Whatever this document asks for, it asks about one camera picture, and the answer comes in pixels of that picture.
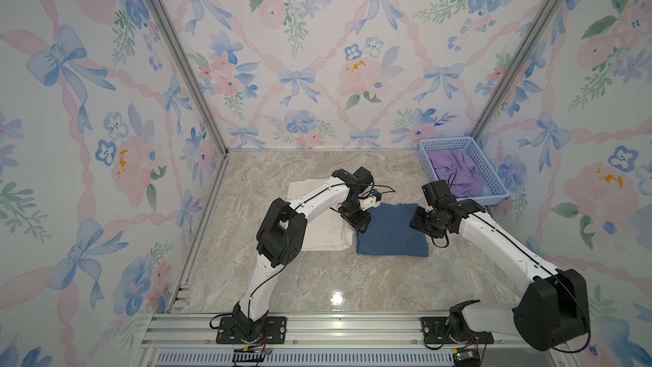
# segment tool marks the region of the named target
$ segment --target gray marble surface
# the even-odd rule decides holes
[[[425,206],[428,182],[416,150],[233,152],[200,252],[184,312],[230,312],[256,264],[256,232],[288,183],[327,178],[364,166],[377,184],[397,191],[386,203]],[[479,248],[451,236],[448,248],[431,243],[427,258],[359,256],[344,251],[301,252],[281,273],[271,312],[448,310],[468,299],[516,302],[515,287]]]

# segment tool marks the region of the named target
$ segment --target purple cloth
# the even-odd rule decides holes
[[[440,180],[451,183],[451,192],[459,199],[482,196],[485,182],[480,169],[468,153],[459,149],[426,151],[432,168]]]

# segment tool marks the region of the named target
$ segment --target folded blue shirt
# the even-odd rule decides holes
[[[410,228],[418,204],[385,204],[369,208],[371,223],[357,232],[356,252],[364,256],[427,257],[426,235]]]

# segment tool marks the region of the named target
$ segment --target white cloth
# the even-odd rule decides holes
[[[325,179],[309,178],[288,185],[288,200],[298,199],[326,182]],[[301,251],[342,251],[354,242],[354,231],[332,210],[326,210],[306,227]]]

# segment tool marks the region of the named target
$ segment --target floral wallpaper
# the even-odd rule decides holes
[[[4,0],[0,366],[127,366],[220,162],[143,0]]]
[[[225,143],[299,149],[468,133],[542,3],[162,1]]]
[[[651,51],[652,0],[565,0],[483,135],[497,221],[587,281],[583,366],[652,366]]]

